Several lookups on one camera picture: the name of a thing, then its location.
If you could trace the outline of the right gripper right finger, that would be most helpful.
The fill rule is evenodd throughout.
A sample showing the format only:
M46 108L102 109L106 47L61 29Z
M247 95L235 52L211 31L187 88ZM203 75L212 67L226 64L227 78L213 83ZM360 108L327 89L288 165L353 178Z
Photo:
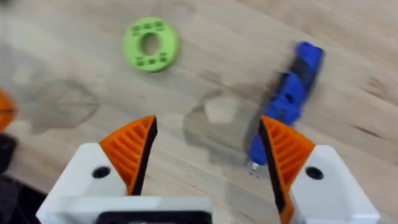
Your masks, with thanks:
M281 223L378 223L377 211L337 151L267 116L259 122Z

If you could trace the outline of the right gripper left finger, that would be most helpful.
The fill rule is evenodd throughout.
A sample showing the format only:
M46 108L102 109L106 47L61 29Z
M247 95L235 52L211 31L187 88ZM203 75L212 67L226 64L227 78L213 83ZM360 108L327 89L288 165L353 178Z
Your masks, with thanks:
M139 195L156 135L156 117L149 115L128 123L99 142L80 145L48 196Z

